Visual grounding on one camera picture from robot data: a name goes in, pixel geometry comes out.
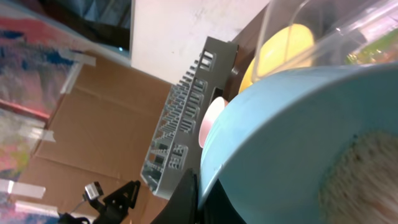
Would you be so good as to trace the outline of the rice food waste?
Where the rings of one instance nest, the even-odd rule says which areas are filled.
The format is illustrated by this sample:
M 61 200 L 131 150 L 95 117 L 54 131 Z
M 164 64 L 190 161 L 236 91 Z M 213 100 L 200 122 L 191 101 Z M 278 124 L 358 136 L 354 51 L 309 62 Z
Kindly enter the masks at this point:
M 397 223 L 397 136 L 357 137 L 326 173 L 318 191 L 326 223 Z

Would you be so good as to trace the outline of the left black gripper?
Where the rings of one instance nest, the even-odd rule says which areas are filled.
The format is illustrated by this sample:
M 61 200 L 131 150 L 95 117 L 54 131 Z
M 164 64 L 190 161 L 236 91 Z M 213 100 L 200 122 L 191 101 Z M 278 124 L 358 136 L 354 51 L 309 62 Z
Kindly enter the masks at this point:
M 128 209 L 134 209 L 141 182 L 130 181 L 104 198 L 104 204 L 93 200 L 93 208 L 99 212 L 93 224 L 120 224 L 128 215 Z

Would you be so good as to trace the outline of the light blue bowl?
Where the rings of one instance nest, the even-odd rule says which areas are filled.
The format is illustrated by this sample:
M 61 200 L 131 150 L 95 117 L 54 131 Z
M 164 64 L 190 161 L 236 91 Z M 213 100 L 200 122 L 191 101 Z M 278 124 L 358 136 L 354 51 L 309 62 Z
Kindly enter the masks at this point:
M 229 102 L 202 151 L 198 204 L 220 182 L 247 223 L 320 223 L 317 191 L 365 131 L 397 132 L 397 65 L 312 67 L 266 77 Z

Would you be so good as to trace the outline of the green snack wrapper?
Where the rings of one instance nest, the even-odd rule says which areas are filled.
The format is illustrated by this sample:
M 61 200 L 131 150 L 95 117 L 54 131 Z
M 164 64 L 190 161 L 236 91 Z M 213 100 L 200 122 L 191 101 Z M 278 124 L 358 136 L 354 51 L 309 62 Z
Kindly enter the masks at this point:
M 347 55 L 348 65 L 378 64 L 397 61 L 397 29 Z

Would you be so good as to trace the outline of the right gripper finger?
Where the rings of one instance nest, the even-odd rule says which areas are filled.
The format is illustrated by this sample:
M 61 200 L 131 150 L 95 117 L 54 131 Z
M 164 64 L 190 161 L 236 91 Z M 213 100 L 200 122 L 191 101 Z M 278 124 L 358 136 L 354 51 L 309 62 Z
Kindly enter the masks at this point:
M 193 169 L 187 169 L 164 209 L 151 224 L 194 224 L 198 205 L 198 180 Z

